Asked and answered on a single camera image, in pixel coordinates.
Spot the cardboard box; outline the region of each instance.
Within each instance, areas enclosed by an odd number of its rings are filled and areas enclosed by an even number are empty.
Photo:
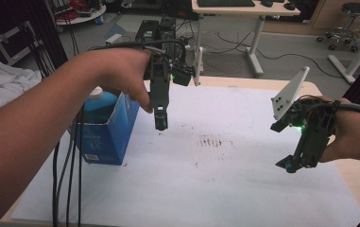
[[[138,110],[138,102],[121,94],[107,123],[84,123],[81,150],[83,159],[92,164],[122,165]],[[79,139],[76,145],[80,148]]]

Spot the chrome stool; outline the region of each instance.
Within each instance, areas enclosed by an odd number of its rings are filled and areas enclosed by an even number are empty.
[[[342,27],[336,27],[333,31],[326,32],[325,38],[336,38],[336,44],[329,45],[329,50],[335,50],[339,41],[344,41],[345,44],[353,43],[351,46],[351,52],[357,52],[357,35],[350,30],[351,24],[356,17],[360,18],[360,3],[346,3],[342,5],[342,11],[350,15],[350,19]],[[323,37],[317,37],[316,41],[321,43],[324,40]]]

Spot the human arm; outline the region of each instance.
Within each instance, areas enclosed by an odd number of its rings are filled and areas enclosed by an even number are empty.
[[[148,109],[143,74],[149,53],[83,53],[0,109],[0,218],[22,194],[96,86],[119,90]]]
[[[336,159],[360,160],[360,113],[338,110],[335,115],[335,140],[327,146],[320,162]]]

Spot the floor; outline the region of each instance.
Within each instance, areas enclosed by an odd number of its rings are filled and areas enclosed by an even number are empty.
[[[60,39],[71,58],[74,56],[74,46],[70,30],[73,32],[79,52],[84,52],[93,46],[104,45],[105,41],[115,33],[123,34],[123,41],[133,40],[142,20],[161,20],[156,16],[116,15],[106,13],[104,24],[96,25],[94,21],[64,27]],[[244,51],[251,44],[253,19],[205,17],[201,21],[204,72],[203,76],[255,78]],[[197,22],[185,23],[179,26],[177,35],[184,37],[196,36]],[[258,79],[290,80],[304,66],[310,67],[307,81],[312,81],[322,94],[331,98],[342,97],[350,85],[333,67],[327,56],[335,55],[345,66],[356,56],[347,45],[340,45],[335,51],[328,50],[330,43],[317,43],[316,37],[264,33],[261,36],[257,58],[262,65],[264,74]],[[193,61],[193,53],[189,52],[187,61]],[[15,66],[37,69],[30,57],[25,57]]]

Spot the black mouse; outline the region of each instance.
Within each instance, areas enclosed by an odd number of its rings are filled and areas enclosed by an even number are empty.
[[[290,3],[290,2],[285,3],[283,6],[288,10],[295,10],[295,4]]]
[[[273,6],[273,2],[270,1],[270,0],[261,0],[260,3],[265,7],[272,7]]]

